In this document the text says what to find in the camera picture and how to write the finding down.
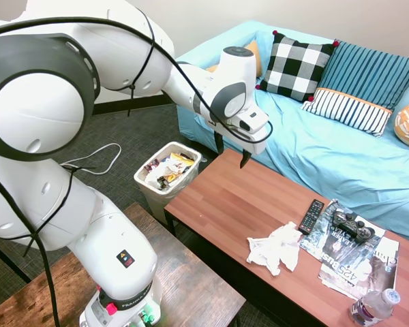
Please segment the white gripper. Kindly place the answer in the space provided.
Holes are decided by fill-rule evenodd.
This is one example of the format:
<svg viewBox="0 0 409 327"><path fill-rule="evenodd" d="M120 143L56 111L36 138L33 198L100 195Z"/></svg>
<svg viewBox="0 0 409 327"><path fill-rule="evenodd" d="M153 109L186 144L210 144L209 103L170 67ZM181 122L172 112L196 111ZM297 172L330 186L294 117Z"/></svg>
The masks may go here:
<svg viewBox="0 0 409 327"><path fill-rule="evenodd" d="M228 119L223 124L208 121L208 126L213 130L215 145L219 154L224 152L223 137L232 140L243 149L239 164L240 169L242 169L252 154L259 155L265 150L268 138L267 123L267 117L265 119L235 117Z"/></svg>

